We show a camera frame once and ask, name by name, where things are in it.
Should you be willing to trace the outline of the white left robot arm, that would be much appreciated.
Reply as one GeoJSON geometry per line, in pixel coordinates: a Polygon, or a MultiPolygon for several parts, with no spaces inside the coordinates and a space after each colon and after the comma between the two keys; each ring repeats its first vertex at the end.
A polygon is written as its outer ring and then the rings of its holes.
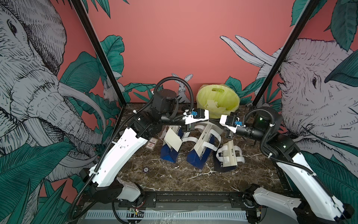
{"type": "Polygon", "coordinates": [[[151,99],[133,112],[114,132],[99,162],[80,172],[85,184],[69,208],[68,221],[78,220],[98,202],[114,204],[116,200],[122,199],[133,203],[135,207],[141,206],[145,200],[141,187],[120,180],[117,177],[118,172],[164,125],[184,126],[186,121],[192,118],[193,109],[194,94],[187,81],[179,77],[165,77],[160,80],[151,99]],[[186,87],[190,95],[188,111],[179,114],[176,93],[161,89],[168,81],[175,81],[186,87]]]}

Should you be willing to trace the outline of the blue takeout bag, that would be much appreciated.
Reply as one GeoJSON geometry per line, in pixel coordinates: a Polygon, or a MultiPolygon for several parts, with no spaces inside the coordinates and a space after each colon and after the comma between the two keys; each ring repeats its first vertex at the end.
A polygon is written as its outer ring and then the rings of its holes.
{"type": "Polygon", "coordinates": [[[182,146],[182,137],[184,133],[181,126],[168,126],[161,136],[163,146],[161,148],[160,158],[172,163],[176,162],[179,150],[182,146]]]}
{"type": "Polygon", "coordinates": [[[216,152],[221,144],[223,130],[212,122],[200,122],[194,126],[200,131],[199,138],[190,136],[190,131],[184,133],[182,141],[195,143],[186,161],[198,169],[203,169],[212,151],[216,152]]]}

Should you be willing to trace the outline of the white receipt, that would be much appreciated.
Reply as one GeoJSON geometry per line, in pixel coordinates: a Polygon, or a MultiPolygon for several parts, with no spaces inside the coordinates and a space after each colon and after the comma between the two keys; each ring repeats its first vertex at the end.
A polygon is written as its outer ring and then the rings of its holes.
{"type": "Polygon", "coordinates": [[[176,152],[179,152],[183,141],[181,138],[171,129],[169,128],[165,137],[164,142],[171,148],[174,149],[176,152]]]}

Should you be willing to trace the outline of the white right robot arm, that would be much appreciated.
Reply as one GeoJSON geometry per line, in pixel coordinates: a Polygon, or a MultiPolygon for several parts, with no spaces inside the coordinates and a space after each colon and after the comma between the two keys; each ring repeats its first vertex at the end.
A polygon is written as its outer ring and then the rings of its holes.
{"type": "Polygon", "coordinates": [[[342,224],[354,215],[354,208],[336,198],[307,163],[297,144],[279,133],[283,117],[270,107],[238,117],[223,115],[220,124],[230,132],[260,143],[260,151],[272,160],[296,185],[300,198],[280,195],[253,184],[245,197],[256,205],[279,211],[300,224],[342,224]]]}

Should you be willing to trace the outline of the dark takeout bag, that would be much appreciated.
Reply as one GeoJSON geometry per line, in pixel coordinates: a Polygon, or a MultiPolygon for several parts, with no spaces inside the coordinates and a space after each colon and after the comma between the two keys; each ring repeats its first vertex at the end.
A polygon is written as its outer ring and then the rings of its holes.
{"type": "Polygon", "coordinates": [[[226,173],[235,170],[239,163],[244,164],[245,158],[241,148],[235,145],[233,140],[223,144],[213,154],[214,170],[217,172],[226,173]]]}

